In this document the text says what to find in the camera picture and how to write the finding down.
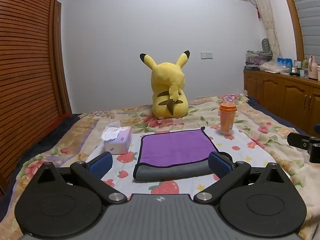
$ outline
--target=cabinet door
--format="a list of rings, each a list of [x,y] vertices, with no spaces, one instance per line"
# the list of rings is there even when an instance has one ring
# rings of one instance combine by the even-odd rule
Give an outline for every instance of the cabinet door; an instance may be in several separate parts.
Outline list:
[[[309,95],[309,86],[285,80],[279,116],[304,129]]]
[[[280,79],[276,77],[260,78],[260,105],[275,115],[279,115],[281,105]]]
[[[244,89],[247,90],[248,96],[258,100],[259,97],[259,73],[256,71],[244,72]]]
[[[320,89],[310,87],[307,121],[305,125],[305,132],[309,135],[319,137],[313,130],[313,127],[320,123]]]

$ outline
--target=logo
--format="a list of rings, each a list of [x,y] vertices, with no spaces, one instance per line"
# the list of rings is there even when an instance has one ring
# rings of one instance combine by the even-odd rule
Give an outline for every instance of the logo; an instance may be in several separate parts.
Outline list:
[[[165,201],[165,198],[160,196],[160,197],[157,197],[156,200],[159,201],[159,202],[162,202],[162,201]]]

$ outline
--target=tissue box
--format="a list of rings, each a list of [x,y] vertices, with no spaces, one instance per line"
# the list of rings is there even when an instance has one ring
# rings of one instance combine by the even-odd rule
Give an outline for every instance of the tissue box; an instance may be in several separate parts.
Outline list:
[[[104,148],[106,152],[113,155],[127,154],[132,139],[131,127],[127,130],[120,131],[117,138],[112,141],[104,141]]]

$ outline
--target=pikachu plush toy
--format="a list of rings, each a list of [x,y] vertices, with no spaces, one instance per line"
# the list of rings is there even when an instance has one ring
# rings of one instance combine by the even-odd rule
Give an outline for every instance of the pikachu plush toy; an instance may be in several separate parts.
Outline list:
[[[187,50],[178,58],[176,64],[164,62],[159,65],[148,55],[140,58],[151,70],[153,91],[153,114],[157,118],[184,117],[188,113],[188,101],[182,91],[184,74],[181,68],[187,63],[190,52]]]

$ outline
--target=wall socket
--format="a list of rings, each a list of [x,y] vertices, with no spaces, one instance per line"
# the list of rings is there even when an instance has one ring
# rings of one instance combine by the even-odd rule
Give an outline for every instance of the wall socket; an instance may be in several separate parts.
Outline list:
[[[213,59],[212,52],[201,52],[201,59]]]

